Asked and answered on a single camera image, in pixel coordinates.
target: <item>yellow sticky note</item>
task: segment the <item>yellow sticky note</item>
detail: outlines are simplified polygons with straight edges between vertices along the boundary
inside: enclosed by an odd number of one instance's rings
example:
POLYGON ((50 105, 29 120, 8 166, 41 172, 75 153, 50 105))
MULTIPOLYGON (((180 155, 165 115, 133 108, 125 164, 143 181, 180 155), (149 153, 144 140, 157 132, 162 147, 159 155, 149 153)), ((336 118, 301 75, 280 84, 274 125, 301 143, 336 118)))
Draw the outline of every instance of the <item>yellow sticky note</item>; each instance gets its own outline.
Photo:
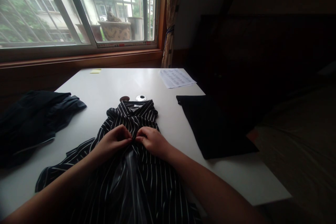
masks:
POLYGON ((101 68, 93 69, 93 70, 90 72, 90 74, 93 74, 93 73, 94 73, 94 74, 99 74, 101 70, 102 70, 101 68))

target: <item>folded black cloth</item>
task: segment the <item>folded black cloth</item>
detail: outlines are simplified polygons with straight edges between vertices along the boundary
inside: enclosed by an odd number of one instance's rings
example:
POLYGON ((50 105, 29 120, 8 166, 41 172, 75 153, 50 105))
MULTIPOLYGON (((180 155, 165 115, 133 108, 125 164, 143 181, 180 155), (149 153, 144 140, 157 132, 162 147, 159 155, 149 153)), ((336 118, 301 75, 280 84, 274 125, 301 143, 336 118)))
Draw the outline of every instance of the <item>folded black cloth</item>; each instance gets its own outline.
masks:
POLYGON ((35 149, 52 141, 86 105, 71 93, 30 91, 0 118, 0 168, 28 160, 35 149))
POLYGON ((256 146, 230 125, 209 96, 176 96, 205 159, 257 152, 256 146))

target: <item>dark clothing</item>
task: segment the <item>dark clothing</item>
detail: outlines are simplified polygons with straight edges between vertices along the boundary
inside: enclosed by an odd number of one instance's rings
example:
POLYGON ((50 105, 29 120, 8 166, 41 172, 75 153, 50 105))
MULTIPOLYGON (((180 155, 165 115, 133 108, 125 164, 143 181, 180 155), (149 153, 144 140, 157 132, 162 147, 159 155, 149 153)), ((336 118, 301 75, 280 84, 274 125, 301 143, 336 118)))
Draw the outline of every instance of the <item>dark clothing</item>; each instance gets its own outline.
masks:
POLYGON ((0 168, 28 160, 35 149, 52 141, 86 105, 71 93, 30 91, 0 119, 0 168))
POLYGON ((176 96, 205 159, 257 152, 256 146, 234 130, 208 96, 176 96))
MULTIPOLYGON (((83 159, 111 129, 123 124, 135 139, 138 130, 159 130, 152 100, 122 101, 110 108, 96 138, 69 151, 58 165, 45 168, 35 191, 41 191, 83 159)), ((176 171, 133 141, 98 167, 69 202, 62 223, 199 223, 196 206, 187 202, 176 171)))

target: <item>striped shirt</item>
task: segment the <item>striped shirt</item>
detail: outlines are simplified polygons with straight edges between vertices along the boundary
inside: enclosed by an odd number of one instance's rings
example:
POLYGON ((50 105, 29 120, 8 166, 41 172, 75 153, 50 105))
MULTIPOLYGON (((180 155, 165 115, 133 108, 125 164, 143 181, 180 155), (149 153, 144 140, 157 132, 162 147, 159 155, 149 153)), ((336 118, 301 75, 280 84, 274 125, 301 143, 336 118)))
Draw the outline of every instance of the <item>striped shirt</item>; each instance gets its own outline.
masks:
MULTIPOLYGON (((59 164, 45 168, 39 192, 83 159, 111 129, 123 124, 135 139, 138 130, 159 130, 152 100, 122 101, 110 108, 96 138, 69 151, 59 164)), ((200 223, 195 204, 187 201, 176 171, 133 141, 98 167, 67 206, 63 223, 200 223)))

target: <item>curtain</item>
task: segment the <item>curtain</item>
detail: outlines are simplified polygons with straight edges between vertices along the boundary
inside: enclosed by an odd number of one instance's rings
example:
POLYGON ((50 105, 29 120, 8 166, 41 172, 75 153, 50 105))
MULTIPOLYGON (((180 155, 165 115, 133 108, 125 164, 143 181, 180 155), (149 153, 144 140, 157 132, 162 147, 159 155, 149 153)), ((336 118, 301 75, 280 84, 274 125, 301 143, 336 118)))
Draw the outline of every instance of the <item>curtain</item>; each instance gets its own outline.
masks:
POLYGON ((174 48, 174 25, 179 11, 180 0, 167 0, 167 33, 164 40, 161 68, 170 68, 172 65, 174 48))

